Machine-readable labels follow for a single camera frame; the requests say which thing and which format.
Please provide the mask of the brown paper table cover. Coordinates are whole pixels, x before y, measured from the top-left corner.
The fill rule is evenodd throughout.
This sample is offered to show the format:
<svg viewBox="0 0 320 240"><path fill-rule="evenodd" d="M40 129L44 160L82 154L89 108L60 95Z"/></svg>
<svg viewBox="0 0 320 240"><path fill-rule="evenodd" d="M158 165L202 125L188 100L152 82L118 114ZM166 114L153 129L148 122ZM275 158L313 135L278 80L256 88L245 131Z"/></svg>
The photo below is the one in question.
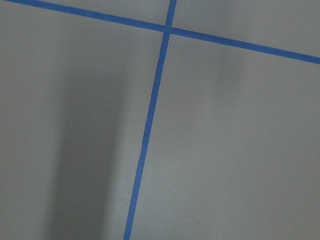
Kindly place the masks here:
<svg viewBox="0 0 320 240"><path fill-rule="evenodd" d="M0 237L124 240L161 32L0 3ZM166 23L171 0L42 0ZM317 0L173 27L320 58ZM317 240L320 63L171 35L129 240Z"/></svg>

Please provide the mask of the blue tape grid lines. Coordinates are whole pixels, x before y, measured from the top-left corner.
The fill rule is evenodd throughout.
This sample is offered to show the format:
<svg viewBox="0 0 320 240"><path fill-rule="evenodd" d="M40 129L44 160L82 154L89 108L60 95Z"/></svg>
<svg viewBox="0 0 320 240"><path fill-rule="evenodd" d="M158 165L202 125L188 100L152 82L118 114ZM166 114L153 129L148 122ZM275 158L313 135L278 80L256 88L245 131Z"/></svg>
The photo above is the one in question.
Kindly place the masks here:
<svg viewBox="0 0 320 240"><path fill-rule="evenodd" d="M174 21L175 10L177 5L177 2L175 0L171 0L169 2L164 25L156 24L148 21L137 20L133 18L107 14L103 12L92 11L92 10L83 9L83 8L77 8L73 6L57 4L53 2L42 1L42 0L17 0L16 4L21 4L25 6L31 6L35 8L46 9L46 10L51 10L55 12L76 15L76 16L82 16L90 19L96 19L96 20L101 20L101 21L110 22L110 23L117 23L121 25L136 27L139 29L146 29L146 30L162 33L159 57L158 57L157 66L155 70L152 91L150 94L148 112L146 115L144 132L143 132L143 137L141 141L141 150L140 150L140 155L137 162L136 173L134 177L132 193L130 197L125 229L123 234L123 239L125 240L129 240L131 238L131 233L132 233L133 223L134 223L134 218L136 213L136 207L138 203L138 197L139 197L141 182L143 178L143 171L144 171L145 161L147 157L150 136L152 132L153 120L154 120L155 111L156 111L158 94L159 94L161 80L162 80L163 69L166 61L169 40L172 35L201 40L205 42L211 42L211 43L230 46L234 48L245 49L245 50L264 53L268 55L284 57L288 59L294 59L294 60L298 60L306 63L312 63L312 64L320 63L320 58L318 56L312 56L312 55L284 50L280 48L274 48L270 46L254 44L250 42L220 37L212 34L206 34L202 32L173 27L173 21Z"/></svg>

